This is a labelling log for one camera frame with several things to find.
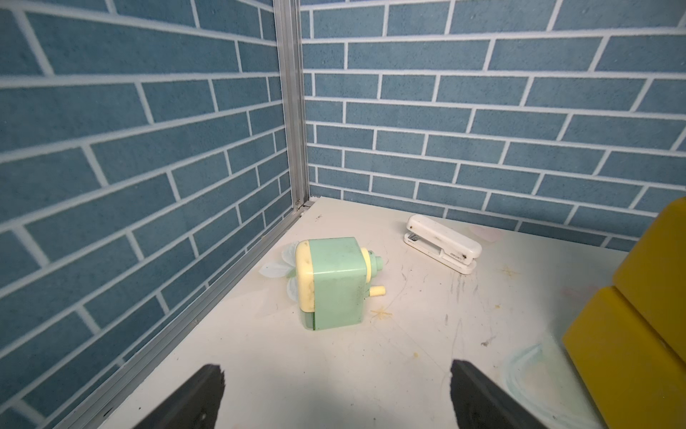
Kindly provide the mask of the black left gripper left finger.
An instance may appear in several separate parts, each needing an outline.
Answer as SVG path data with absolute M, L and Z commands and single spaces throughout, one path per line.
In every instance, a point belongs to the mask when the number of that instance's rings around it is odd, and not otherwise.
M 225 390 L 218 365 L 202 366 L 135 429 L 215 428 Z

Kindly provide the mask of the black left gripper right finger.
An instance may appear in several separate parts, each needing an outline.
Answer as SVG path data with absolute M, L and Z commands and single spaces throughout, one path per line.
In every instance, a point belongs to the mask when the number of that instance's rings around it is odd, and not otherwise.
M 450 398 L 460 429 L 546 429 L 471 362 L 455 359 Z

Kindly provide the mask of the yellow plastic drawer cabinet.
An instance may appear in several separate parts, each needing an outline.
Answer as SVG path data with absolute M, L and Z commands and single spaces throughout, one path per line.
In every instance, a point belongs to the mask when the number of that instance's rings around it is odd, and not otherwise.
M 563 336 L 610 428 L 685 426 L 685 200 L 670 203 Z

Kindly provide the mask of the white stapler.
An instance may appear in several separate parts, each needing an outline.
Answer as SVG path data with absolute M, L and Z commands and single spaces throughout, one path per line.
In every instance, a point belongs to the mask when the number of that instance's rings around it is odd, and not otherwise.
M 477 241 L 421 214 L 409 217 L 404 243 L 461 275 L 471 275 L 482 254 Z

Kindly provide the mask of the green manual pencil sharpener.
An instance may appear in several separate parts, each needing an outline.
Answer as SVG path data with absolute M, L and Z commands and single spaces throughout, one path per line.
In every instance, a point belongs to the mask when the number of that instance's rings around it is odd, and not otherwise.
M 292 243 L 260 274 L 287 279 L 287 295 L 298 303 L 302 325 L 321 331 L 362 322 L 364 301 L 386 294 L 372 284 L 383 268 L 381 257 L 344 237 Z

